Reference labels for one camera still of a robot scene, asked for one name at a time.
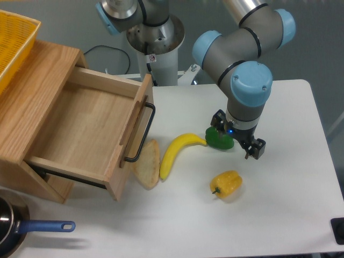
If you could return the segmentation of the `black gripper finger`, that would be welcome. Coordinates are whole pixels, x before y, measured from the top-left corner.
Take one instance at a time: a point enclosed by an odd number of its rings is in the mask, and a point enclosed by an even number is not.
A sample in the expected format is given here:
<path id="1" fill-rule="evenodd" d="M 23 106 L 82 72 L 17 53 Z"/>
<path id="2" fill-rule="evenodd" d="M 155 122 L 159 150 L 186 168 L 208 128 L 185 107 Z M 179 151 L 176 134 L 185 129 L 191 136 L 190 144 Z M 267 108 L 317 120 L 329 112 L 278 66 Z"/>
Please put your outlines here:
<path id="1" fill-rule="evenodd" d="M 218 110 L 212 117 L 211 126 L 219 133 L 226 133 L 226 117 L 223 110 Z"/>
<path id="2" fill-rule="evenodd" d="M 266 142 L 263 139 L 252 139 L 252 141 L 244 148 L 246 151 L 245 159 L 253 157 L 258 160 L 264 153 Z"/>

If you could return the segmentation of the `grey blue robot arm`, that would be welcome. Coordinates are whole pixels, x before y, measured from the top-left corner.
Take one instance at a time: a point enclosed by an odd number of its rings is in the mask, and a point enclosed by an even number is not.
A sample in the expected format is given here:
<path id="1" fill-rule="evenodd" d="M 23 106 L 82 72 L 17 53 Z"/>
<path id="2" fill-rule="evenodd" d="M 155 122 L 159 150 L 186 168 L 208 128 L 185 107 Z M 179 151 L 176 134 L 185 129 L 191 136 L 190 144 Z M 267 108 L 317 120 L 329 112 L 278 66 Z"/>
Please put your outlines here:
<path id="1" fill-rule="evenodd" d="M 224 1 L 238 29 L 223 36 L 203 33 L 194 43 L 192 56 L 228 99 L 211 125 L 238 141 L 246 155 L 258 159 L 266 143 L 254 137 L 273 77 L 258 62 L 261 55 L 279 49 L 296 33 L 293 16 L 273 10 L 265 1 Z M 142 76 L 151 75 L 156 86 L 177 82 L 177 61 L 170 55 L 182 44 L 185 32 L 169 10 L 168 1 L 99 1 L 96 10 L 110 34 L 126 33 L 137 52 Z"/>

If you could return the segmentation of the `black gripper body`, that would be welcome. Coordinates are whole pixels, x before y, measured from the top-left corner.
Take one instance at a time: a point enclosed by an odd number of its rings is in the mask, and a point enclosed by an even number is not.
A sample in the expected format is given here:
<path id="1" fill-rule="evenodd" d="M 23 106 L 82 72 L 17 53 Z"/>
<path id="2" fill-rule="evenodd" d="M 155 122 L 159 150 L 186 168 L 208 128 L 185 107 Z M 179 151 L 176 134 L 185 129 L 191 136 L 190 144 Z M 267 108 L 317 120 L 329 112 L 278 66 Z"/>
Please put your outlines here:
<path id="1" fill-rule="evenodd" d="M 235 139 L 240 146 L 244 149 L 254 138 L 254 132 L 256 125 L 249 125 L 248 129 L 239 128 L 239 125 L 234 122 L 234 120 L 228 121 L 226 118 L 226 133 L 230 137 Z"/>

